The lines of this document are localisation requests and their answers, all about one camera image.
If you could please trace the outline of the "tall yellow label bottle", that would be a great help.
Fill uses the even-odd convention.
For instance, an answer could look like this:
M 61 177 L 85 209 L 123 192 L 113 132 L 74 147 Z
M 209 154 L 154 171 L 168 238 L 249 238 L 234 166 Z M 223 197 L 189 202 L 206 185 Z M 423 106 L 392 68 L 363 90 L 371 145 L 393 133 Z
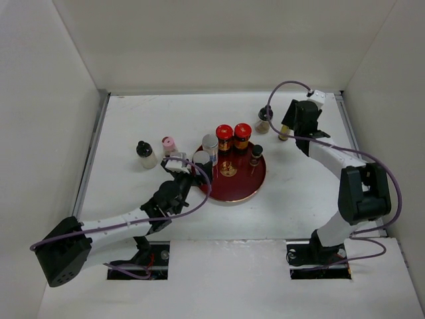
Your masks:
M 280 129 L 280 133 L 279 133 L 278 139 L 281 140 L 281 141 L 283 141 L 283 142 L 285 142 L 285 141 L 289 140 L 290 134 L 291 134 L 290 127 L 288 127 L 285 124 L 282 124 L 282 127 Z

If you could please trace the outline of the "silver lid spice jar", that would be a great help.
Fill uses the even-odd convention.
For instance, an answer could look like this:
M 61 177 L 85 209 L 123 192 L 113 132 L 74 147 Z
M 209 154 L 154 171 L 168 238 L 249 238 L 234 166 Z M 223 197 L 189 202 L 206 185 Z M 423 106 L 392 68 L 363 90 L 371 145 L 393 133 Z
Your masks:
M 208 164 L 210 160 L 210 155 L 204 150 L 197 151 L 193 154 L 193 163 L 195 164 L 205 165 Z

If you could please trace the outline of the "silver lid blue label jar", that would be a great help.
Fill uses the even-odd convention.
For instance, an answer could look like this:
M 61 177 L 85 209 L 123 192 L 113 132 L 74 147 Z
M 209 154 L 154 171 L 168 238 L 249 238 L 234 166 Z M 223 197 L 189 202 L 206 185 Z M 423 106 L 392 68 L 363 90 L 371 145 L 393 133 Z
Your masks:
M 214 134 L 207 134 L 202 138 L 203 151 L 209 154 L 212 165 L 218 163 L 218 138 Z

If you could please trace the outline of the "red lid sauce jar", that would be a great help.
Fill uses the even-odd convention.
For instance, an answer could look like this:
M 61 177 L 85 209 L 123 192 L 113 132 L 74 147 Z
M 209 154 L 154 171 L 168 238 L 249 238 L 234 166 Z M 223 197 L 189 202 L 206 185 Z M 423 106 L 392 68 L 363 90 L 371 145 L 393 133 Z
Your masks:
M 240 153 L 248 149 L 252 128 L 249 124 L 239 123 L 234 127 L 234 149 Z
M 233 129 L 228 124 L 221 124 L 216 128 L 219 154 L 228 154 L 232 149 Z

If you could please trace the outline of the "small black lid spice jar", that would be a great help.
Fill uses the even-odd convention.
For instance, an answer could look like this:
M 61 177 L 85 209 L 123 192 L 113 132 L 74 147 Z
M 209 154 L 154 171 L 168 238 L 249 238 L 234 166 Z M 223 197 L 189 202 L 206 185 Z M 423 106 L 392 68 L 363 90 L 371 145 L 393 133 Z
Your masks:
M 262 157 L 263 147 L 256 144 L 252 147 L 252 153 L 250 156 L 250 165 L 255 167 L 259 164 L 260 158 Z

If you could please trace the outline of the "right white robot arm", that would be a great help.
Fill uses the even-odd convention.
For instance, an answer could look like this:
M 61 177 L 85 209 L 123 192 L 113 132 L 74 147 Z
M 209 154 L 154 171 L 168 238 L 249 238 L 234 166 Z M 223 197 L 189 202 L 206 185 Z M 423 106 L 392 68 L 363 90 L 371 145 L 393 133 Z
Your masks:
M 316 263 L 325 262 L 332 255 L 332 248 L 343 244 L 360 226 L 391 210 L 384 168 L 337 149 L 330 135 L 318 129 L 320 115 L 315 102 L 292 100 L 282 121 L 294 132 L 297 148 L 339 180 L 337 212 L 309 240 L 307 252 Z

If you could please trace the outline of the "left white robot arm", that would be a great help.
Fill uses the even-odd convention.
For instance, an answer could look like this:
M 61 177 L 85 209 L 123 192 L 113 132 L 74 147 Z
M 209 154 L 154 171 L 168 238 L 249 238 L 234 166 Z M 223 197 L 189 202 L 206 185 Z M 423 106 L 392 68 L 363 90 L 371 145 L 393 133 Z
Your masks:
M 151 276 L 149 264 L 154 258 L 148 236 L 186 215 L 183 209 L 189 206 L 187 196 L 193 186 L 205 185 L 211 191 L 213 181 L 211 162 L 171 157 L 161 165 L 173 178 L 137 209 L 87 222 L 67 217 L 30 247 L 50 287 L 66 284 L 93 265 L 105 265 L 138 280 Z

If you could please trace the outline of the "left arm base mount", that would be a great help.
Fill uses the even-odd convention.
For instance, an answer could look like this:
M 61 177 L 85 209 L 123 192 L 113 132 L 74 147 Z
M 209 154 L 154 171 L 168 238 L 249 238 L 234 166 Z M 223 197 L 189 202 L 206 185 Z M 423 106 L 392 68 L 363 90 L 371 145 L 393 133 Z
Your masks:
M 108 268 L 107 280 L 167 280 L 171 243 L 169 241 L 151 241 L 146 237 L 133 237 L 129 240 L 134 249 L 128 257 L 120 257 L 110 264 L 118 271 Z

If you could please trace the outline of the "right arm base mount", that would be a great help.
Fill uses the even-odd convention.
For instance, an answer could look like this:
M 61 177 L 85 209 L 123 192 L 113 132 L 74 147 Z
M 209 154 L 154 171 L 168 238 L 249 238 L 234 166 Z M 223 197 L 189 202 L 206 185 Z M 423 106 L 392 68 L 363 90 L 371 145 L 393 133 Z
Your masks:
M 323 247 L 316 231 L 308 241 L 286 243 L 292 280 L 351 279 L 344 243 Z

